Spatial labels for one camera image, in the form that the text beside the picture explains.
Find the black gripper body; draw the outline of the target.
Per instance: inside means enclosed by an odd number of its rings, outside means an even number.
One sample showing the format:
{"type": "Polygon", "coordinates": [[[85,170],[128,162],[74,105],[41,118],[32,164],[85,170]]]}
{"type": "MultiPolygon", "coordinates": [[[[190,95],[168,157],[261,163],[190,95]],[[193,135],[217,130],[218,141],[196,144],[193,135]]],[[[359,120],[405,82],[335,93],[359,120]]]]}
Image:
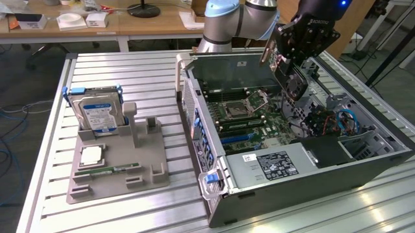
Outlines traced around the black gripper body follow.
{"type": "Polygon", "coordinates": [[[288,41],[288,57],[296,60],[319,55],[339,39],[333,30],[351,5],[349,0],[300,0],[291,19],[292,37],[288,41]]]}

